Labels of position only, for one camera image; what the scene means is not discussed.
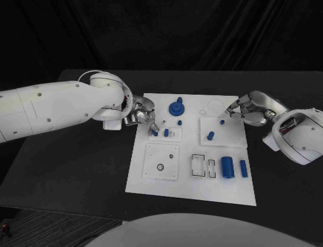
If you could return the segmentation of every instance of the tall blue cylinder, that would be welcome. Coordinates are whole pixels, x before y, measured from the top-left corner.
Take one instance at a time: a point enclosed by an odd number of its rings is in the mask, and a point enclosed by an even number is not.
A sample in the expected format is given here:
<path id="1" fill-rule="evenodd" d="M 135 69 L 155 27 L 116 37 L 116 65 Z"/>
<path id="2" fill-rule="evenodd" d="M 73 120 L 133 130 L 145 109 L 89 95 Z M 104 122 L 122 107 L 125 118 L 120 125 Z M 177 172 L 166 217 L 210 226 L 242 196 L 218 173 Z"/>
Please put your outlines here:
<path id="1" fill-rule="evenodd" d="M 243 176 L 244 178 L 249 177 L 247 165 L 246 165 L 246 161 L 244 161 L 244 160 L 242 160 L 242 176 Z"/>
<path id="2" fill-rule="evenodd" d="M 223 157 L 221 158 L 221 164 L 223 164 L 223 175 L 224 178 L 231 179 L 234 178 L 234 160 L 233 157 Z"/>

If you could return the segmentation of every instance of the floor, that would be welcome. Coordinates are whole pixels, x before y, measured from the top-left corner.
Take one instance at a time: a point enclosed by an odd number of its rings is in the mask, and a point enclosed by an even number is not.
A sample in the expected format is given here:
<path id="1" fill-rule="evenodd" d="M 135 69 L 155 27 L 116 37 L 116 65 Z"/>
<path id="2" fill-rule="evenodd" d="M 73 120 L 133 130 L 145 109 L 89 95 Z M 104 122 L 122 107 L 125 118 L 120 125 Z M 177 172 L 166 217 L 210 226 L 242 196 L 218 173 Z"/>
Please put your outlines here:
<path id="1" fill-rule="evenodd" d="M 9 223 L 12 238 L 5 237 L 0 247 L 83 247 L 104 232 L 122 225 L 120 220 L 22 210 Z"/>

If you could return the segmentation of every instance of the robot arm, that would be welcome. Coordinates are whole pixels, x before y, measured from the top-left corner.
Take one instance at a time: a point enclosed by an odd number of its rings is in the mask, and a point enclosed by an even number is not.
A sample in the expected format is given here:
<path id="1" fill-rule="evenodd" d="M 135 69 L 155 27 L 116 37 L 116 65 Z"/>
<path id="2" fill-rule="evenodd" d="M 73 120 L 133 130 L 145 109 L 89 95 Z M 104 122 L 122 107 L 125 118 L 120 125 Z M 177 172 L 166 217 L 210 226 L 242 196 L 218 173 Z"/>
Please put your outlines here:
<path id="1" fill-rule="evenodd" d="M 159 131 L 153 108 L 153 102 L 135 96 L 120 77 L 107 72 L 91 76 L 91 85 L 65 81 L 8 90 L 0 92 L 0 143 L 78 125 L 90 118 L 104 121 L 104 129 L 120 130 L 122 119 L 133 115 L 138 124 Z"/>
<path id="2" fill-rule="evenodd" d="M 293 110 L 270 95 L 253 91 L 229 107 L 227 113 L 255 126 L 275 122 L 263 141 L 275 151 L 282 150 L 299 164 L 306 165 L 323 155 L 323 112 Z"/>

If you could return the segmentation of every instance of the black backdrop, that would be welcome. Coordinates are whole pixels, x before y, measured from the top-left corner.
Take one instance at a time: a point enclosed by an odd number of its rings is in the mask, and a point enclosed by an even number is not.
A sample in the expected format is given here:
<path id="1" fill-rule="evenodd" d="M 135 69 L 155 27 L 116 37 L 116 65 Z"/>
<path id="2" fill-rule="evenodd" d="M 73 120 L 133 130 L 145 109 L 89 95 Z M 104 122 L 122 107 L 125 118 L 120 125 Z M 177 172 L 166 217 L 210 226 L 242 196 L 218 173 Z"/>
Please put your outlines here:
<path id="1" fill-rule="evenodd" d="M 0 2 L 0 91 L 67 68 L 323 71 L 323 0 Z M 0 145 L 0 184 L 22 143 Z"/>

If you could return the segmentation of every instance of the black table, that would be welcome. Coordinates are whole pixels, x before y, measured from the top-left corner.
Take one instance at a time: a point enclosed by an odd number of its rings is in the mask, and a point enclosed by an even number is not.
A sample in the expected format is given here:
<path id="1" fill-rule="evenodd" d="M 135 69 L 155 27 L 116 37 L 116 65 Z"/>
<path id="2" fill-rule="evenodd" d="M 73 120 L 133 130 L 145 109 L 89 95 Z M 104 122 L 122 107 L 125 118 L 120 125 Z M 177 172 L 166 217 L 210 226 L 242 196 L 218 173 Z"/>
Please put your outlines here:
<path id="1" fill-rule="evenodd" d="M 86 71 L 65 70 L 60 81 L 77 80 Z M 243 96 L 262 90 L 292 109 L 323 110 L 321 72 L 110 72 L 139 95 Z M 0 187 L 0 206 L 128 221 L 166 213 L 218 215 L 323 241 L 323 157 L 296 164 L 262 141 L 272 125 L 246 128 L 257 207 L 126 193 L 138 127 L 107 131 L 94 120 L 26 139 Z"/>

